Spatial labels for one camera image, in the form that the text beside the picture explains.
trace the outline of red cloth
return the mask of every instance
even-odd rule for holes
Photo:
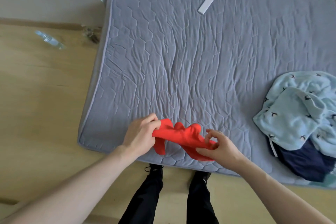
[[[173,126],[170,119],[163,119],[161,120],[160,128],[152,133],[152,136],[155,137],[154,150],[159,155],[165,155],[165,140],[167,140],[179,144],[193,159],[213,161],[213,159],[205,157],[196,151],[196,148],[211,149],[211,146],[216,143],[210,140],[209,144],[206,144],[200,132],[201,126],[199,124],[195,123],[185,128],[181,122],[177,122]]]

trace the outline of gray quilted mattress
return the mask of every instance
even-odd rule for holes
[[[279,75],[336,75],[335,0],[214,0],[201,15],[203,1],[108,0],[78,143],[108,153],[155,112],[221,130],[278,181],[309,184],[271,156],[252,117]],[[139,160],[236,175],[170,142]]]

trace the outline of black shoe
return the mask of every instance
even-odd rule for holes
[[[205,182],[205,184],[207,184],[210,175],[211,173],[208,173],[208,172],[196,171],[190,184],[199,183],[199,182]]]
[[[163,166],[161,165],[155,165],[155,164],[149,164],[149,167],[145,168],[146,172],[149,172],[149,175],[159,175],[163,177]]]

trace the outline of forearm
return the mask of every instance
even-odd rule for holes
[[[251,186],[277,224],[333,222],[249,160],[237,171]]]
[[[123,146],[80,171],[5,223],[82,223],[107,189],[135,157]]]

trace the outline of hand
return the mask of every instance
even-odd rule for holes
[[[208,132],[205,136],[206,143],[209,143],[212,137],[217,138],[218,142],[212,145],[213,150],[196,148],[199,154],[212,158],[222,167],[234,172],[238,172],[241,166],[249,161],[222,132],[213,129],[207,129],[206,132]]]
[[[155,113],[144,118],[132,121],[128,126],[123,146],[128,148],[135,158],[147,153],[155,144],[155,137],[152,137],[154,129],[159,129],[161,121]]]

